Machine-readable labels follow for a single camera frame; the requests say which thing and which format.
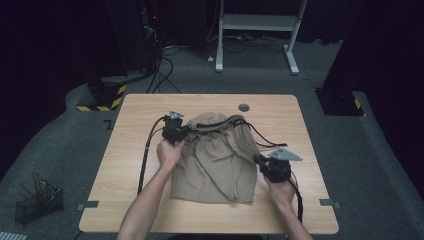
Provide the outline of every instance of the wooden table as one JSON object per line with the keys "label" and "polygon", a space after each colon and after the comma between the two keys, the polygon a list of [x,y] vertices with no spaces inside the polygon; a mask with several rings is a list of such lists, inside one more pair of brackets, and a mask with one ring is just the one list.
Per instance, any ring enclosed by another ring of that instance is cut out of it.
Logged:
{"label": "wooden table", "polygon": [[[241,112],[239,104],[250,110]],[[301,156],[291,162],[303,197],[303,224],[313,234],[334,234],[337,220],[328,199],[321,171],[299,108],[291,95],[223,94],[129,94],[125,97],[109,144],[88,201],[99,201],[97,208],[86,208],[80,221],[84,232],[118,232],[122,219],[137,195],[140,169],[149,132],[155,121],[169,110],[184,113],[184,123],[205,112],[226,116],[242,114],[268,140],[287,143],[287,149]],[[254,133],[255,140],[261,142]],[[162,139],[155,134],[144,177],[146,184],[159,167],[156,145]],[[152,232],[173,233],[284,233],[268,196],[268,187],[258,171],[255,196],[251,205],[201,204],[170,199],[171,179],[162,196]],[[297,212],[296,196],[293,207]]]}

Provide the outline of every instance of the dark background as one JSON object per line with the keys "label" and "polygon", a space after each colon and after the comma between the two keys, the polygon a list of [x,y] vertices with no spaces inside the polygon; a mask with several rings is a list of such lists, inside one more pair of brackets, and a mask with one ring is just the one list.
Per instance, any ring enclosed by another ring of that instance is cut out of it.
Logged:
{"label": "dark background", "polygon": [[[204,26],[208,30],[213,25],[215,2],[196,2],[199,5],[193,5],[193,1],[190,5],[193,11],[196,6],[199,8],[192,16],[196,19],[185,13],[186,24],[178,24],[181,30],[174,29],[170,35],[178,38],[178,33],[189,34],[194,31],[190,22],[199,23],[199,19],[202,24],[196,28]],[[141,3],[0,2],[2,177],[28,141],[64,112],[64,99],[70,90],[99,77],[125,75],[129,70],[143,68],[146,50],[137,8]],[[183,0],[167,4],[178,3],[180,11],[187,9]],[[299,1],[226,3],[228,10],[239,13],[254,10],[280,14],[296,12]],[[276,7],[278,4],[285,4],[286,12],[276,12],[275,9],[283,9]],[[366,93],[387,141],[421,196],[423,10],[423,3],[418,0],[309,1],[298,35],[303,42],[322,39],[323,44],[331,44],[345,40],[326,81],[327,87],[333,91]],[[178,11],[174,14],[169,17],[178,18]]]}

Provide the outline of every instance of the human hand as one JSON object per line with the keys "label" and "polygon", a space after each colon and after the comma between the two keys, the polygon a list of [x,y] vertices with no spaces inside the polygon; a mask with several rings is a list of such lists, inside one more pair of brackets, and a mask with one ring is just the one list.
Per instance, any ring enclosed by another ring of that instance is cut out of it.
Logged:
{"label": "human hand", "polygon": [[163,139],[157,146],[156,152],[161,164],[161,168],[173,170],[181,158],[185,140],[182,140],[178,145],[171,145],[167,140]]}
{"label": "human hand", "polygon": [[293,186],[288,181],[293,181],[291,178],[284,182],[273,183],[264,176],[265,182],[268,184],[269,195],[275,205],[284,208],[291,208],[294,194],[296,193]]}

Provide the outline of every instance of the crumpled cloth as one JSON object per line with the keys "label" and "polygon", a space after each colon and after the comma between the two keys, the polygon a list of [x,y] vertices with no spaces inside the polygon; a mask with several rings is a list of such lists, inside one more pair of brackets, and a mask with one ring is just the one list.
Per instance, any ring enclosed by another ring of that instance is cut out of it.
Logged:
{"label": "crumpled cloth", "polygon": [[172,174],[172,198],[201,203],[251,203],[259,149],[241,115],[205,113],[187,126],[181,159]]}

